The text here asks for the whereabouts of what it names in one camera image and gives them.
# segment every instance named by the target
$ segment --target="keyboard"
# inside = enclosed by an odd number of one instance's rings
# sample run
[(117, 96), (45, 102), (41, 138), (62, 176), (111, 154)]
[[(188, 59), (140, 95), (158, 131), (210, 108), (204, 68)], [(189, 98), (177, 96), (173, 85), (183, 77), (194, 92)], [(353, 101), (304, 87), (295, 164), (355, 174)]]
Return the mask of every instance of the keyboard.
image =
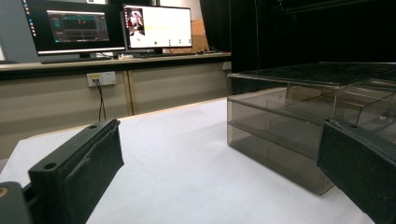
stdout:
[(93, 62), (93, 61), (103, 61), (110, 60), (110, 57), (99, 57), (99, 58), (72, 58), (72, 59), (47, 59), (42, 60), (42, 64), (48, 63), (83, 63), (83, 62)]
[(175, 57), (175, 56), (189, 56), (195, 53), (163, 53), (163, 54), (134, 54), (134, 58), (161, 58), (161, 57)]

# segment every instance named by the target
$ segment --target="white table surface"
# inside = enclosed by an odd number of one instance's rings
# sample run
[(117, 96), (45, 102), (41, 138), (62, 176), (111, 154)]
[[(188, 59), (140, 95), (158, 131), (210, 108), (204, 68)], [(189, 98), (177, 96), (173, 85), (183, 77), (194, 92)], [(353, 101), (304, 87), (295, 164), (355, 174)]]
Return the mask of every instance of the white table surface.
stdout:
[[(227, 145), (225, 99), (121, 119), (124, 166), (88, 223), (374, 223), (338, 188), (315, 195)], [(0, 182), (82, 128), (21, 140)]]

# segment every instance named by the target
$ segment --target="white screen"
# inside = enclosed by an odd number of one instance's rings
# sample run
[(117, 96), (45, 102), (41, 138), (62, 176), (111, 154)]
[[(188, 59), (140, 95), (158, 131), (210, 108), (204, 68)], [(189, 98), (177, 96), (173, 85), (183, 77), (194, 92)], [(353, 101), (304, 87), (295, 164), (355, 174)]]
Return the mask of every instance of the white screen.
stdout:
[(129, 49), (191, 47), (191, 11), (124, 6)]

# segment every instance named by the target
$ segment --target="transparent acrylic box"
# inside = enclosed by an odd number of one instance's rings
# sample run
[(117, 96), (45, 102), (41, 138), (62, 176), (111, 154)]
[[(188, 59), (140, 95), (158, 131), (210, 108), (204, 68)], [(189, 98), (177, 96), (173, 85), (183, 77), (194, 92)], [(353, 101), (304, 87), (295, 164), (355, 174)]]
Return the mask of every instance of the transparent acrylic box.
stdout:
[(395, 82), (373, 79), (395, 67), (313, 63), (230, 74), (228, 143), (321, 195), (333, 187), (316, 166), (324, 119), (396, 139)]

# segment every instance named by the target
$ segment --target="monitor screen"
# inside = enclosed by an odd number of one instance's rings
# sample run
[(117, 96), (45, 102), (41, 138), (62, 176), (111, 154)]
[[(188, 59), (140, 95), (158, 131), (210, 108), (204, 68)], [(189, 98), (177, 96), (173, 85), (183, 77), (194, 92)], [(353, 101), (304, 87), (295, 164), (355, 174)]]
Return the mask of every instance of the monitor screen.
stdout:
[(22, 0), (39, 56), (125, 49), (117, 6)]
[(191, 48), (191, 10), (124, 4), (128, 49)]

